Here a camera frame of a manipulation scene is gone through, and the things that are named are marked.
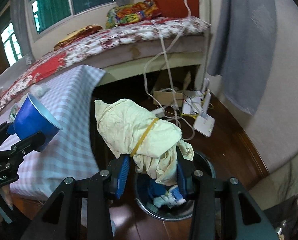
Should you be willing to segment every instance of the blue plastic cup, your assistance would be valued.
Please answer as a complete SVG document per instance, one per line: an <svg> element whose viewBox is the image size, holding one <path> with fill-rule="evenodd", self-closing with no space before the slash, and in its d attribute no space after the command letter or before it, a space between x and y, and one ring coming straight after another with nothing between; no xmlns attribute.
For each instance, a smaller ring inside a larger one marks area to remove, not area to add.
<svg viewBox="0 0 298 240"><path fill-rule="evenodd" d="M40 131L45 135L45 143L36 151L43 151L52 138L62 130L61 124L48 109L33 95L28 93L8 133L17 134L23 140Z"/></svg>

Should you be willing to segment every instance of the white cable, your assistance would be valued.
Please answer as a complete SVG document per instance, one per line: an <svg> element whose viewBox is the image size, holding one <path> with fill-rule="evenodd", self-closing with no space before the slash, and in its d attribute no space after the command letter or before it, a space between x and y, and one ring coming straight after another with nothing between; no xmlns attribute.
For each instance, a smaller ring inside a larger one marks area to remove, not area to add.
<svg viewBox="0 0 298 240"><path fill-rule="evenodd" d="M188 2L187 0L184 0L184 4L188 10L188 17L191 16L191 10L188 6ZM183 32L185 31L185 29L187 28L189 24L189 21L187 21L185 23L185 25L182 27L182 29L180 30L180 32L176 35L176 37L174 38L174 40L171 42L171 44L169 45L169 47L167 47L167 49L165 48L165 44L164 44L164 40L163 40L163 37L160 33L160 30L159 28L157 28L158 32L159 32L159 35L160 35L160 41L161 41L161 46L162 46L162 52L158 53L156 56L154 56L152 59L150 59L146 64L145 64L145 67L144 67L144 81L145 81L145 92L147 93L147 95L149 95L153 100L155 100L159 106L164 110L164 107L162 107L161 103L154 98L153 95L151 95L149 92L148 92L148 81L147 81L147 76L146 76L146 70L147 70L147 67L150 65L151 62L153 62L156 58L158 58L159 56L161 56L162 54L164 55L164 58L165 58L165 61L166 61L166 65L167 65L167 70L168 70L168 75L169 75L169 81L170 81L170 86L171 86L171 91L172 91L172 94L173 94L173 99L174 99L174 114L175 114L175 117L170 117L168 120L175 120L176 122L176 125L179 126L179 128L181 128L181 124L179 122L179 119L183 119L189 126L190 128L192 129L192 136L190 138L182 138L183 140L191 140L193 137L194 137L194 134L195 134L195 131L193 129L193 127L187 122L186 119L182 118L182 117L178 117L177 116L177 110L179 110L179 107L178 107L178 104L177 104L177 100L176 100L176 91L174 90L174 86L173 86L173 82L172 82L172 76L171 76L171 70L170 70L170 66L169 66L169 61L168 61L168 56L167 56L167 52L174 46L174 44L176 43L176 41L180 38L180 36L183 34Z"/></svg>

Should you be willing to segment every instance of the cloth bundle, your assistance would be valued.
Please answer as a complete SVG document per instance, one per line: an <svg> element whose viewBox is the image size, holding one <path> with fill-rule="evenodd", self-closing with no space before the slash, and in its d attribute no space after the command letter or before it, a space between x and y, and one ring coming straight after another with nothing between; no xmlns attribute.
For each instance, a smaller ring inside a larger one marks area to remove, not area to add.
<svg viewBox="0 0 298 240"><path fill-rule="evenodd" d="M129 99L120 99L111 105L96 100L95 115L97 130L116 158L120 154L131 154L147 127L156 118ZM133 156L136 172L147 173L159 184L176 184L176 146L185 159L193 160L193 148L181 140L181 129L166 120L158 120Z"/></svg>
<svg viewBox="0 0 298 240"><path fill-rule="evenodd" d="M68 36L66 36L63 40L59 41L55 46L54 50L58 50L60 48L63 48L65 46L68 46L69 44L73 43L74 41L78 41L84 37L87 37L91 34L97 33L102 30L102 27L99 25L88 25L86 27L83 27L79 30L76 30Z"/></svg>
<svg viewBox="0 0 298 240"><path fill-rule="evenodd" d="M154 2L138 2L116 6L107 13L106 28L112 28L117 25L126 25L144 20L151 20L161 15Z"/></svg>

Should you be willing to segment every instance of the wooden floor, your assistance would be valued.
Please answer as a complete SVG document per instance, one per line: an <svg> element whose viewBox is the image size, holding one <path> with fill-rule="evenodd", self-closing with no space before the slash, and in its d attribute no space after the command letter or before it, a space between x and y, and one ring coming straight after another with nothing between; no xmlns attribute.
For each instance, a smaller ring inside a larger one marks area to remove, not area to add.
<svg viewBox="0 0 298 240"><path fill-rule="evenodd" d="M94 98L102 99L112 103L120 98L130 98L139 105L153 110L156 106L147 98L143 91L143 83L136 78L111 83L98 87L93 92ZM228 179L234 176L247 188L250 189L260 179L264 178L268 172L257 151L246 136L238 122L229 111L214 96L211 99L214 109L210 109L208 114L215 118L215 126L210 138L196 132L194 139L189 141L194 149L203 152L214 165L217 177ZM193 118L188 117L188 122L192 125ZM97 136L94 134L95 120L90 119L90 131L92 148L97 151L99 145ZM191 128L182 123L183 137L191 136ZM108 162L108 157L104 154L96 155L97 163L103 168ZM163 222L156 220L145 214L136 204L133 191L133 176L129 176L124 195L119 201L115 201L110 208L111 219L117 226L115 238L117 240L184 240L188 238L191 219L179 222ZM39 205L27 202L20 198L15 199L15 204L28 217L34 217L39 210Z"/></svg>

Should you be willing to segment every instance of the yellow rubber band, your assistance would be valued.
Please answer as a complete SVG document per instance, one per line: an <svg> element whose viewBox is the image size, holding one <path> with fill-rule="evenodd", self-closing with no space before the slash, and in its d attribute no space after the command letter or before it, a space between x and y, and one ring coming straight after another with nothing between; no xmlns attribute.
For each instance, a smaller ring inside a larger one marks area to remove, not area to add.
<svg viewBox="0 0 298 240"><path fill-rule="evenodd" d="M142 134L142 136L140 137L139 141L137 142L136 146L134 147L134 149L132 150L132 152L130 153L130 157L133 157L138 148L140 147L140 145L142 144L142 142L144 141L144 139L146 138L147 134L149 133L150 129L153 127L154 123L157 122L159 120L158 117L156 117L155 119L153 119L153 121L151 122L150 125L148 125L147 129L145 130L145 132Z"/></svg>

